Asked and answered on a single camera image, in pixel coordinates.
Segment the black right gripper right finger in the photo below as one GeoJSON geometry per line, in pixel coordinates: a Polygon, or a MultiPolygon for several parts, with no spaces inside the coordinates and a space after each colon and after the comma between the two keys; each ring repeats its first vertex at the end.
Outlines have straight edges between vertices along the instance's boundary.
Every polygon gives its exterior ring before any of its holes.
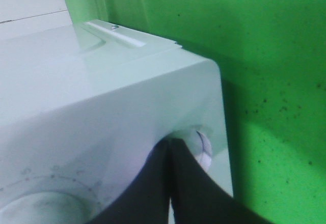
{"type": "Polygon", "coordinates": [[[168,145],[175,223],[270,223],[218,186],[197,163],[184,140],[172,138],[168,145]]]}

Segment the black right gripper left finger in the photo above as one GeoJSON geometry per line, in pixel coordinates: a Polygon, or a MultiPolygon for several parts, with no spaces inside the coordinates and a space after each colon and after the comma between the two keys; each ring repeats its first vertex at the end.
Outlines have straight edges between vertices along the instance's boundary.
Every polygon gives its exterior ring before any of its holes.
{"type": "Polygon", "coordinates": [[[88,223],[168,223],[169,143],[162,139],[125,191],[88,223]]]}

